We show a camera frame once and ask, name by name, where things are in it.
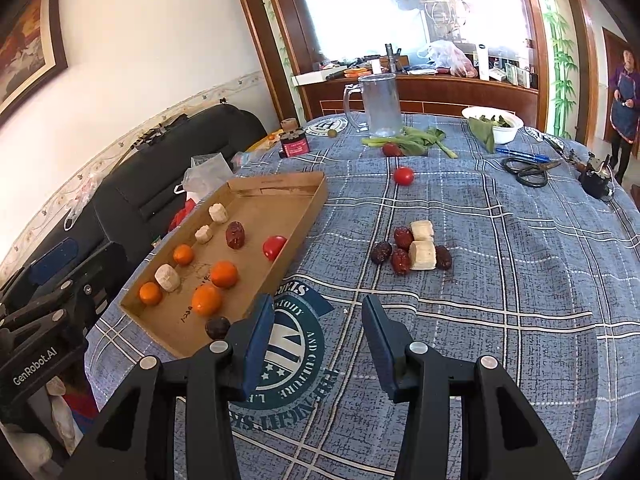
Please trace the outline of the small orange mandarin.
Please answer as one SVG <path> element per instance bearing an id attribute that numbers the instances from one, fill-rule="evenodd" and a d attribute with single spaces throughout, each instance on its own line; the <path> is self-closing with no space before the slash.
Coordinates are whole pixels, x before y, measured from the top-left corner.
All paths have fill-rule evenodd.
<path id="1" fill-rule="evenodd" d="M 146 282 L 139 288 L 138 297 L 145 306 L 154 307 L 162 301 L 163 291 L 155 282 Z"/>

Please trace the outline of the beige pastry cake one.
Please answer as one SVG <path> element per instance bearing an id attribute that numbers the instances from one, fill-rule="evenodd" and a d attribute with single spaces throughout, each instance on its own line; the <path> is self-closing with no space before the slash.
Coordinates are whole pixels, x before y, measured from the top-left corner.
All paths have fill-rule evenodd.
<path id="1" fill-rule="evenodd" d="M 168 263 L 164 263 L 156 269 L 154 278 L 165 292 L 173 292 L 180 286 L 178 272 Z"/>

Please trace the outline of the beige pastry cake five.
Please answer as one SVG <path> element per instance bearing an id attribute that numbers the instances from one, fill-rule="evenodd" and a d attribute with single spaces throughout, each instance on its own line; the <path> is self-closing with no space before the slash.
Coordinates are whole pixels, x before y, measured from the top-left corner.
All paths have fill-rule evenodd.
<path id="1" fill-rule="evenodd" d="M 205 226 L 201 226 L 196 230 L 196 232 L 194 233 L 194 237 L 198 244 L 206 244 L 212 239 L 213 230 L 206 224 Z"/>

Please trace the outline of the dark plum fruit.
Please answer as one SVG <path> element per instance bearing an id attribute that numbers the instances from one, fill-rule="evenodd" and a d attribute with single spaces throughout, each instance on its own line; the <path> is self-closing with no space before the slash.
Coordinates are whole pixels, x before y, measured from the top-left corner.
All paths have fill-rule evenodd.
<path id="1" fill-rule="evenodd" d="M 211 341 L 218 341 L 226 338 L 230 327 L 231 323 L 228 318 L 224 316 L 213 316 L 206 322 L 205 331 Z"/>

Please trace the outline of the large orange front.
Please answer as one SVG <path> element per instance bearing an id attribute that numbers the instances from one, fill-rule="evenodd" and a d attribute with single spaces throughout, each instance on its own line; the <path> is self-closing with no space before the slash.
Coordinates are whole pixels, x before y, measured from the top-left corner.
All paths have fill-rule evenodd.
<path id="1" fill-rule="evenodd" d="M 222 292 L 213 284 L 205 283 L 194 290 L 191 298 L 192 310 L 203 318 L 210 318 L 222 306 Z"/>

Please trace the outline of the beige pastry cake four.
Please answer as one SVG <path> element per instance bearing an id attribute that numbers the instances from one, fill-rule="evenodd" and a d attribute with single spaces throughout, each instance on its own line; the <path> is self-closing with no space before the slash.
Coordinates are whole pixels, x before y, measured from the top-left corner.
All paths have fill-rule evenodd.
<path id="1" fill-rule="evenodd" d="M 209 217 L 216 224 L 224 224 L 229 220 L 227 208 L 222 203 L 214 203 L 208 207 Z"/>

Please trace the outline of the large wrinkled red date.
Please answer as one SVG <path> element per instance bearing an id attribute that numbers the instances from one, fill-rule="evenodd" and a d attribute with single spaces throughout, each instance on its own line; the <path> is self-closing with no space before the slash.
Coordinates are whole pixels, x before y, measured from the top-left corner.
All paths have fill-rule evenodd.
<path id="1" fill-rule="evenodd" d="M 233 250 L 238 250 L 245 244 L 244 226 L 239 221 L 230 222 L 224 235 L 226 236 L 227 246 Z"/>

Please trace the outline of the beige pastry cake three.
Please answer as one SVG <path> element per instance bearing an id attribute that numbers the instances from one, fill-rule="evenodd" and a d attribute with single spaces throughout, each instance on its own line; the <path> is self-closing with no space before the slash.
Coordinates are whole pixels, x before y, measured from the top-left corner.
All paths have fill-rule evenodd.
<path id="1" fill-rule="evenodd" d="M 431 271 L 436 268 L 436 248 L 432 240 L 414 240 L 409 247 L 410 269 Z"/>

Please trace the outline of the large red tomato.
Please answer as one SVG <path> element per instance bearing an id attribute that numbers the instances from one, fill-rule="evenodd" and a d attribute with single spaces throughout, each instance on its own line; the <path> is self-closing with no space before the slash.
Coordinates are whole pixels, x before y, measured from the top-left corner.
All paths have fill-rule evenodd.
<path id="1" fill-rule="evenodd" d="M 288 239 L 282 235 L 267 237 L 262 243 L 262 253 L 269 261 L 274 261 L 278 258 L 287 241 Z"/>

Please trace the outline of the beige pastry cake two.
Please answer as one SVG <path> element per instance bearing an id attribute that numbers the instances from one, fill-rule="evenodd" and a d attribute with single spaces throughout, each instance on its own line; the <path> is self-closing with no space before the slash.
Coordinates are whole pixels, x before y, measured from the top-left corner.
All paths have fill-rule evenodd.
<path id="1" fill-rule="evenodd" d="M 430 220 L 418 220 L 410 223 L 414 240 L 434 240 L 434 226 Z"/>

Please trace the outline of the small red cherry tomato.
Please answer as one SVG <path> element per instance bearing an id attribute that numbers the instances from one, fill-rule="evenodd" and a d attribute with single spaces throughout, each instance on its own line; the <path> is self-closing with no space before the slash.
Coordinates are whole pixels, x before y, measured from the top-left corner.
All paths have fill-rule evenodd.
<path id="1" fill-rule="evenodd" d="M 406 166 L 401 166 L 395 169 L 393 173 L 394 182 L 400 186 L 412 185 L 414 181 L 414 171 Z"/>

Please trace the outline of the blue marker pen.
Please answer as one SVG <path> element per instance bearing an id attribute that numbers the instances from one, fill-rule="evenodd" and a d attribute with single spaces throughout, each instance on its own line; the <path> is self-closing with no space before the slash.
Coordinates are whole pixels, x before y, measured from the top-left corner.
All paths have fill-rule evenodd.
<path id="1" fill-rule="evenodd" d="M 495 151 L 499 154 L 503 154 L 509 157 L 528 160 L 529 162 L 533 162 L 534 164 L 545 164 L 546 162 L 550 162 L 550 158 L 547 155 L 536 155 L 509 150 L 508 148 L 504 148 L 503 146 L 498 146 L 498 148 L 495 148 Z"/>

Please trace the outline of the red date near vegetable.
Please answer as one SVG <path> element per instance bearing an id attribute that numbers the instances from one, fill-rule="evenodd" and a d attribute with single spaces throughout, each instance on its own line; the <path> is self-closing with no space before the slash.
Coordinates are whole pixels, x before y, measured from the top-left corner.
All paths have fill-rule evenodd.
<path id="1" fill-rule="evenodd" d="M 385 143 L 382 146 L 382 152 L 386 157 L 402 157 L 404 153 L 401 148 L 395 143 Z"/>

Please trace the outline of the green leafy vegetable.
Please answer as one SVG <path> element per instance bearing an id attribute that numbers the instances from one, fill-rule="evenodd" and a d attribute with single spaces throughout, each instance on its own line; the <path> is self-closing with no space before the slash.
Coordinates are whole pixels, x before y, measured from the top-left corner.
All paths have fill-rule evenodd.
<path id="1" fill-rule="evenodd" d="M 404 156 L 425 156 L 432 146 L 440 148 L 449 158 L 458 155 L 444 144 L 446 133 L 436 127 L 421 130 L 414 127 L 402 127 L 398 136 L 369 136 L 361 143 L 368 148 L 384 148 L 391 145 L 394 150 Z"/>

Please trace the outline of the framed wall picture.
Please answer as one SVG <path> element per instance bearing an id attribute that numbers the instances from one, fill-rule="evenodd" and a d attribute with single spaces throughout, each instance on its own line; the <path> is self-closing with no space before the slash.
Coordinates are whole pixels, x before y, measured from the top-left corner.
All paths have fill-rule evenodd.
<path id="1" fill-rule="evenodd" d="M 32 0 L 1 46 L 1 125 L 66 68 L 60 0 Z"/>

